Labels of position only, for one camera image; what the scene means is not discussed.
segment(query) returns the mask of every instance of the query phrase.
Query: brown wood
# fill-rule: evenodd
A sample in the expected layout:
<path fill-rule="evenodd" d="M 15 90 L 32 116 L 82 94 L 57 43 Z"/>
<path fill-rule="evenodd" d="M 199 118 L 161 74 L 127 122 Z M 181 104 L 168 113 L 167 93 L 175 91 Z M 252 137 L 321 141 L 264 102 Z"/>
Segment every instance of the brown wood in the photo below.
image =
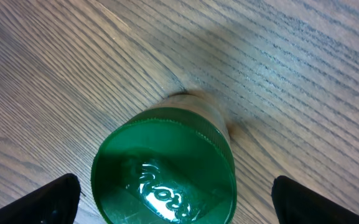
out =
<path fill-rule="evenodd" d="M 184 90 L 230 123 L 233 223 L 277 223 L 278 175 L 359 214 L 356 0 L 0 0 L 0 207 L 73 172 L 103 223 L 98 146 Z"/>

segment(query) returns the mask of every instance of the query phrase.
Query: wooden table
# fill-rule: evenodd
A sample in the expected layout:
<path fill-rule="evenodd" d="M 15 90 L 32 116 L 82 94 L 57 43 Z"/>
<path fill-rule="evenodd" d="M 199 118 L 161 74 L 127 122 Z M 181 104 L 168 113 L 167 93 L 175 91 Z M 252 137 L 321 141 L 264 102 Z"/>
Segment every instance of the wooden table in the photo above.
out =
<path fill-rule="evenodd" d="M 359 1 L 0 0 L 0 207 L 79 176 L 170 94 L 213 99 L 238 181 L 233 223 L 278 223 L 287 175 L 359 214 Z"/>

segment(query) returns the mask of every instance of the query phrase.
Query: shiny green surface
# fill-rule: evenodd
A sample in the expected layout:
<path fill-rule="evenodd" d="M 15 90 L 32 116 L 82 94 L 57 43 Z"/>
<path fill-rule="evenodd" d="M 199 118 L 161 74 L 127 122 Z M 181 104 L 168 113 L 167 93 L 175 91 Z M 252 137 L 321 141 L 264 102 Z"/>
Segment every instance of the shiny green surface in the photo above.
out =
<path fill-rule="evenodd" d="M 236 205 L 231 163 L 197 127 L 161 113 L 201 119 L 201 129 L 211 129 L 209 122 L 186 110 L 153 110 L 116 130 L 95 157 L 91 183 L 103 217 L 108 223 L 228 223 Z"/>

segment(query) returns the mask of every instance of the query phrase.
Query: plastic container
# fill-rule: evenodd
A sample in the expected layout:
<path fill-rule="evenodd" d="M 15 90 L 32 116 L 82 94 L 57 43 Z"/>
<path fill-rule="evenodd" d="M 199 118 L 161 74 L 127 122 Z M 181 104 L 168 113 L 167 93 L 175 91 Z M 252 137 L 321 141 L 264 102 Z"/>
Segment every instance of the plastic container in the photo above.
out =
<path fill-rule="evenodd" d="M 223 118 L 196 96 L 172 96 L 107 137 L 91 184 L 108 223 L 229 223 L 236 179 Z"/>

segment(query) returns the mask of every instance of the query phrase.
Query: black object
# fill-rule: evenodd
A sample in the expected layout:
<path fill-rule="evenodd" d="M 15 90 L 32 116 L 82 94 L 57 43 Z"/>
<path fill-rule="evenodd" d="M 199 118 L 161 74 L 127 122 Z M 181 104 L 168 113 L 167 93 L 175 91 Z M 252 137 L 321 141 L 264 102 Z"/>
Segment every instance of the black object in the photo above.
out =
<path fill-rule="evenodd" d="M 0 209 L 0 224 L 72 224 L 80 200 L 80 183 L 65 174 Z"/>
<path fill-rule="evenodd" d="M 272 199 L 280 224 L 359 224 L 359 215 L 286 176 L 274 180 Z"/>

